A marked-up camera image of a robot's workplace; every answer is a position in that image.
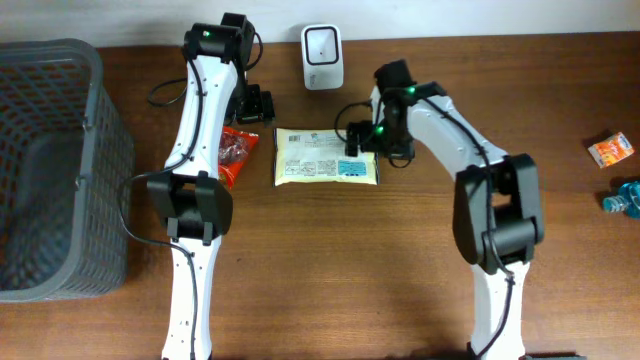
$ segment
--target wooden tabletop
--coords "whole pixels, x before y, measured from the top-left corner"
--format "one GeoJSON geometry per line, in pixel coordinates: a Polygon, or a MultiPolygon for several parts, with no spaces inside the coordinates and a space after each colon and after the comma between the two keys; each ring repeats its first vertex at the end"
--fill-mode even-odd
{"type": "MultiPolygon", "coordinates": [[[[489,140],[538,164],[546,238],[524,290],[528,352],[636,358],[640,222],[605,214],[599,199],[640,176],[640,155],[600,170],[586,145],[622,131],[640,150],[640,33],[343,46],[344,86],[311,92],[300,45],[265,45],[249,80],[272,92],[273,126],[331,128],[345,104],[368,98],[378,67],[407,59],[416,80],[440,82],[489,140]]],[[[100,54],[105,87],[136,140],[137,171],[159,169],[182,105],[153,108],[145,97],[154,85],[184,76],[179,50],[100,54]]],[[[214,357],[382,359],[464,350],[473,330],[472,274],[452,236],[453,183],[425,147],[416,146],[406,169],[381,162],[379,186],[273,188],[273,128],[242,130],[258,133],[260,142],[231,191],[233,224],[215,266],[214,357]]],[[[142,188],[133,201],[137,231],[165,239],[142,188]]],[[[1,305],[0,357],[158,359],[169,322],[171,254],[132,243],[129,259],[127,282],[107,296],[1,305]]]]}

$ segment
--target white food package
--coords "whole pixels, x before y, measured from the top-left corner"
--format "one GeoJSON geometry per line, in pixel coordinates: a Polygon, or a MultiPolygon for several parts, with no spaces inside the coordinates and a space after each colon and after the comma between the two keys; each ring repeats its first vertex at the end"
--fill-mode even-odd
{"type": "Polygon", "coordinates": [[[346,182],[378,184],[374,153],[344,153],[345,144],[334,130],[275,129],[274,185],[288,182],[346,182]]]}

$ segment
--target white speaker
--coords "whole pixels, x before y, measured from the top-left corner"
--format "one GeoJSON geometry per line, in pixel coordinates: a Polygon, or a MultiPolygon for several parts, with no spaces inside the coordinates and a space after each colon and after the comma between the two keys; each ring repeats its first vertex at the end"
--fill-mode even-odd
{"type": "Polygon", "coordinates": [[[302,29],[304,85],[309,90],[337,89],[344,82],[342,38],[335,25],[302,29]]]}

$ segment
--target cable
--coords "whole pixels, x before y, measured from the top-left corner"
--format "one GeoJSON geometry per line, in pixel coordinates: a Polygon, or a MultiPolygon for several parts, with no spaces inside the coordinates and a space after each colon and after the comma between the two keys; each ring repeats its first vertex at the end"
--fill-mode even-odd
{"type": "Polygon", "coordinates": [[[442,108],[437,106],[435,103],[433,103],[433,101],[429,100],[428,98],[423,98],[421,100],[423,100],[427,104],[429,104],[433,109],[435,109],[438,113],[440,113],[440,115],[442,115],[442,117],[444,117],[445,119],[451,121],[451,123],[453,123],[458,128],[460,128],[460,130],[462,130],[462,132],[469,138],[469,140],[471,140],[471,142],[473,143],[473,146],[476,147],[476,149],[478,150],[480,156],[482,157],[482,160],[485,163],[485,171],[486,171],[486,174],[487,174],[487,178],[486,178],[486,182],[487,182],[487,203],[486,203],[486,211],[487,211],[487,241],[488,241],[489,246],[490,246],[489,250],[491,251],[491,253],[494,256],[494,258],[496,259],[496,262],[498,263],[498,268],[500,268],[500,270],[502,270],[507,275],[507,278],[505,280],[506,280],[508,285],[507,285],[507,296],[505,298],[504,311],[502,313],[502,319],[500,321],[500,325],[498,326],[498,329],[496,330],[495,334],[493,335],[493,337],[491,338],[489,343],[487,343],[487,345],[478,354],[476,354],[477,358],[481,358],[484,354],[486,354],[487,351],[489,351],[489,349],[491,349],[491,347],[496,342],[496,340],[498,340],[498,338],[502,334],[502,331],[504,330],[504,328],[505,328],[505,326],[507,324],[507,318],[509,317],[509,311],[510,311],[510,308],[511,308],[511,297],[512,297],[512,294],[513,294],[513,286],[515,285],[514,274],[513,274],[513,272],[511,270],[507,269],[507,267],[504,265],[504,263],[502,262],[502,260],[498,256],[498,250],[496,248],[496,243],[495,243],[495,240],[493,239],[493,229],[492,229],[492,214],[493,214],[493,206],[492,206],[493,184],[492,184],[492,181],[493,181],[493,177],[491,176],[491,168],[490,168],[491,167],[491,163],[489,162],[489,157],[487,156],[487,152],[484,149],[484,147],[482,145],[480,145],[478,140],[475,138],[475,136],[473,136],[473,134],[471,134],[471,132],[469,131],[469,129],[467,129],[466,126],[462,125],[462,123],[460,123],[460,121],[458,121],[453,116],[451,116],[451,114],[449,114],[449,112],[444,111],[442,108]]]}
{"type": "Polygon", "coordinates": [[[251,64],[247,65],[247,68],[245,69],[245,71],[249,71],[253,69],[256,65],[258,65],[258,63],[260,62],[260,59],[262,59],[262,52],[264,51],[264,46],[262,45],[262,38],[260,37],[260,34],[258,34],[257,32],[255,33],[255,36],[258,38],[258,46],[260,46],[260,52],[258,53],[258,57],[256,58],[256,60],[251,64]]]}
{"type": "Polygon", "coordinates": [[[342,116],[342,114],[344,114],[347,110],[351,109],[352,107],[356,107],[356,106],[366,106],[368,108],[371,108],[371,100],[352,103],[342,108],[342,110],[340,110],[340,112],[338,113],[338,116],[336,116],[336,120],[333,122],[333,130],[336,132],[336,136],[338,137],[338,139],[342,140],[342,142],[346,143],[347,139],[343,138],[342,135],[340,135],[340,132],[338,131],[338,122],[340,121],[340,117],[342,116]]]}
{"type": "Polygon", "coordinates": [[[193,137],[191,138],[191,143],[189,144],[189,148],[187,149],[187,153],[182,155],[182,159],[180,161],[178,161],[174,165],[166,167],[164,170],[145,172],[145,173],[134,175],[134,176],[131,176],[131,177],[125,179],[118,186],[117,201],[118,201],[118,212],[120,214],[120,222],[122,223],[122,227],[124,227],[125,231],[127,232],[127,234],[129,236],[131,236],[133,239],[135,239],[135,240],[137,240],[137,241],[139,241],[141,243],[147,244],[147,245],[169,247],[171,249],[178,250],[187,258],[187,263],[189,264],[189,270],[191,272],[191,282],[192,282],[192,286],[193,286],[193,322],[192,322],[192,325],[191,325],[191,353],[190,353],[190,358],[192,360],[194,360],[195,356],[196,356],[195,355],[195,339],[196,339],[195,335],[196,335],[196,321],[198,319],[198,288],[197,288],[197,285],[196,285],[196,274],[195,274],[195,268],[194,268],[194,265],[193,265],[193,259],[191,259],[191,253],[189,253],[187,250],[181,248],[178,245],[172,244],[171,242],[151,240],[151,239],[146,239],[144,237],[136,235],[128,227],[127,222],[124,219],[124,213],[122,211],[122,194],[124,192],[125,185],[132,184],[136,180],[149,178],[149,177],[155,176],[155,175],[165,174],[165,173],[168,173],[168,172],[170,172],[170,171],[172,171],[174,169],[177,169],[178,167],[182,166],[184,163],[189,161],[189,159],[191,158],[191,155],[193,154],[193,150],[196,147],[196,143],[197,143],[197,140],[198,140],[198,133],[200,132],[200,125],[202,123],[202,110],[203,110],[203,107],[204,107],[204,104],[203,104],[204,103],[204,96],[203,96],[203,91],[202,91],[202,82],[200,81],[200,75],[198,74],[198,70],[196,69],[196,66],[193,63],[193,60],[191,60],[186,54],[184,54],[184,55],[185,55],[185,58],[187,59],[187,62],[189,63],[189,66],[191,67],[191,70],[193,71],[193,75],[196,78],[196,84],[198,86],[198,115],[197,115],[197,118],[196,118],[196,128],[194,130],[193,137]]]}
{"type": "Polygon", "coordinates": [[[180,95],[178,95],[178,97],[174,98],[173,100],[169,100],[167,102],[164,103],[160,103],[160,102],[156,102],[153,100],[153,95],[156,93],[156,91],[160,90],[161,88],[167,86],[167,85],[172,85],[172,84],[177,84],[179,82],[183,82],[183,81],[187,81],[187,78],[180,78],[180,79],[173,79],[173,80],[169,80],[169,81],[165,81],[162,84],[156,85],[153,89],[151,89],[151,91],[149,91],[149,94],[147,95],[147,102],[149,104],[151,104],[152,106],[155,107],[165,107],[165,106],[169,106],[171,104],[173,104],[174,102],[182,99],[184,97],[184,95],[187,93],[187,86],[185,85],[184,90],[182,90],[182,92],[180,93],[180,95]]]}

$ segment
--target orange snack bag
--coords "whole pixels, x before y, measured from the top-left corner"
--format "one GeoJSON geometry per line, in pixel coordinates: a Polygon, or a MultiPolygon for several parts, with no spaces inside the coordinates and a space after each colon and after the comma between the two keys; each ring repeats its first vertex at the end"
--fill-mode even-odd
{"type": "Polygon", "coordinates": [[[619,132],[589,147],[589,153],[602,169],[633,154],[634,150],[629,140],[619,132]]]}
{"type": "Polygon", "coordinates": [[[235,184],[240,169],[257,142],[257,134],[224,127],[218,150],[218,177],[229,189],[235,184]]]}

